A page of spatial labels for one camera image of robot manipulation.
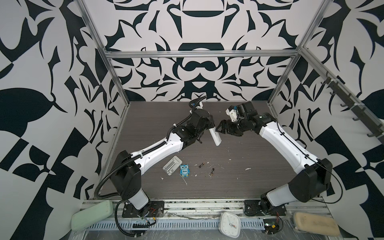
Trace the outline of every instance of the blue owl toy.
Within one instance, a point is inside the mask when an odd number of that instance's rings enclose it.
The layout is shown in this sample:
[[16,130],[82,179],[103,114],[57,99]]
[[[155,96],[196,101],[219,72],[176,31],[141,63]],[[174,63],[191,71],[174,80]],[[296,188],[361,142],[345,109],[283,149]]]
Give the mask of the blue owl toy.
[[180,175],[182,177],[188,177],[188,175],[189,175],[189,166],[188,166],[188,164],[180,165]]

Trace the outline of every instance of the alarm clock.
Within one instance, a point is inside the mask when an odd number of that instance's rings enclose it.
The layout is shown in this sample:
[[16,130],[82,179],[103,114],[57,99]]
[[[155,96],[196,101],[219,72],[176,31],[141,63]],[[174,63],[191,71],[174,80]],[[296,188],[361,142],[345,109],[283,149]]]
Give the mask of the alarm clock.
[[222,212],[218,229],[225,236],[237,238],[240,235],[240,218],[230,212]]

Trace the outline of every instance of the table surface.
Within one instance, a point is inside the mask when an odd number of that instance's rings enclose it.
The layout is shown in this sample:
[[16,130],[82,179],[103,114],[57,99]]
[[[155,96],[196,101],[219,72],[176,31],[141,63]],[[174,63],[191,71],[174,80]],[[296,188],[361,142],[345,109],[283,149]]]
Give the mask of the table surface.
[[[265,101],[252,101],[259,113],[269,112]],[[215,125],[229,119],[225,110],[240,102],[204,102],[204,109],[213,115]],[[185,102],[132,102],[112,160],[126,150],[134,152],[164,138],[169,128],[189,114]],[[142,188],[150,198],[237,198],[260,197],[261,194],[289,182],[295,172],[283,156],[265,139],[254,132],[242,137],[220,134],[219,146],[208,131],[200,144],[172,154],[153,165],[142,176]],[[189,177],[182,178],[179,169],[168,176],[162,167],[177,156],[189,164]],[[209,173],[215,168],[211,177]],[[102,194],[115,192],[108,180]]]

